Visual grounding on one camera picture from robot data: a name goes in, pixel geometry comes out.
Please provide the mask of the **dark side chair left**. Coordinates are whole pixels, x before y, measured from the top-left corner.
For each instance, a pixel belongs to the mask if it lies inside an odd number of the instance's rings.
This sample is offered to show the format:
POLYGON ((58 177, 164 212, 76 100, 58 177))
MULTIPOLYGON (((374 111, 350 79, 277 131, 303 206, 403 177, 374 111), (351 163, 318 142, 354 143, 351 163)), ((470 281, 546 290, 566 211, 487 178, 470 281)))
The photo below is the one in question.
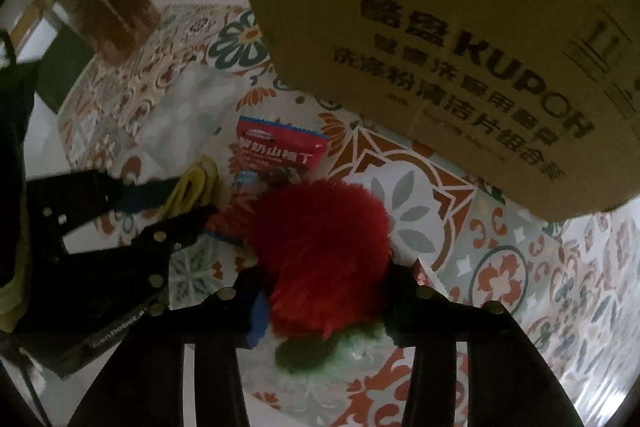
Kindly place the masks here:
POLYGON ((53 113, 60 113, 66 96, 93 57, 93 47, 64 25, 39 61, 36 92, 53 113))

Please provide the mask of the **red pompom green plush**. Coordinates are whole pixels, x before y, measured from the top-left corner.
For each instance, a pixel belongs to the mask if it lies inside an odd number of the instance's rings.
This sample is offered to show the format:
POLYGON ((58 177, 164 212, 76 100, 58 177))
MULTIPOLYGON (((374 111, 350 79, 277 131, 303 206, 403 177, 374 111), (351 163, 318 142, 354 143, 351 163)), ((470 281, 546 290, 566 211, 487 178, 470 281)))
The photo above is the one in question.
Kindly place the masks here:
POLYGON ((331 179, 272 186, 215 213, 207 228, 241 244, 266 271, 280 372, 343 372, 381 337, 392 227, 367 188, 331 179))

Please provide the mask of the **red snack packet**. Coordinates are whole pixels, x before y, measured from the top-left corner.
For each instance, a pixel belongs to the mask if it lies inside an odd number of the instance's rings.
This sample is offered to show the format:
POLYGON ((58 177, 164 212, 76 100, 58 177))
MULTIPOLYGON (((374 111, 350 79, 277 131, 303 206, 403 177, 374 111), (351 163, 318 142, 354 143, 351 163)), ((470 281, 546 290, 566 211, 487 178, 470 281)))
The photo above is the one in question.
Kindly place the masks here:
POLYGON ((303 174, 316 169, 329 145, 318 132, 242 116, 236 125, 238 180, 257 180, 274 170, 303 174))

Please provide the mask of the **brown cardboard box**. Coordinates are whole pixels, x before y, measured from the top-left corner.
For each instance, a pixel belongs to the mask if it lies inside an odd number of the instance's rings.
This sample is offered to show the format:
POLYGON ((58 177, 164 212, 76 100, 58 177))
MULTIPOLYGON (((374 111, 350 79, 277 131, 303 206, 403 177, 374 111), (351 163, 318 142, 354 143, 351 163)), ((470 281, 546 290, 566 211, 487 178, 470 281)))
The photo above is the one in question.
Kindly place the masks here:
POLYGON ((282 81, 547 220, 639 194, 639 0, 250 0, 282 81))

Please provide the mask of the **gold fortune biscuits packet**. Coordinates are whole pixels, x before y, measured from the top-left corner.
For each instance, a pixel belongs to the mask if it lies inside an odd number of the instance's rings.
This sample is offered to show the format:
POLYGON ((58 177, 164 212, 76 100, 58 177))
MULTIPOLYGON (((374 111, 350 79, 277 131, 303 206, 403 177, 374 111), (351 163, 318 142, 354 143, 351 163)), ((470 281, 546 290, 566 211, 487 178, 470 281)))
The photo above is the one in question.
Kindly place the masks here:
POLYGON ((175 218, 194 208, 209 205, 213 200, 218 178, 216 162, 206 155, 198 158, 180 176, 165 205, 160 208, 158 220, 175 218))

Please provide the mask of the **small red candy packet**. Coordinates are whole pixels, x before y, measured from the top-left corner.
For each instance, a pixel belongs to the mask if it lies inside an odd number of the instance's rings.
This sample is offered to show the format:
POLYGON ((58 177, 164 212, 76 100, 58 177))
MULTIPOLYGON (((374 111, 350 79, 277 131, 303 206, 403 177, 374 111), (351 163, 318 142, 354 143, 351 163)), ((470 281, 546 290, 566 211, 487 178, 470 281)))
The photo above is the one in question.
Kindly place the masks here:
POLYGON ((427 286, 441 294, 445 291, 444 286, 442 286, 442 282, 438 277, 436 277, 435 272, 429 267, 424 267, 420 260, 413 262, 411 271, 416 279, 416 283, 420 286, 427 286))

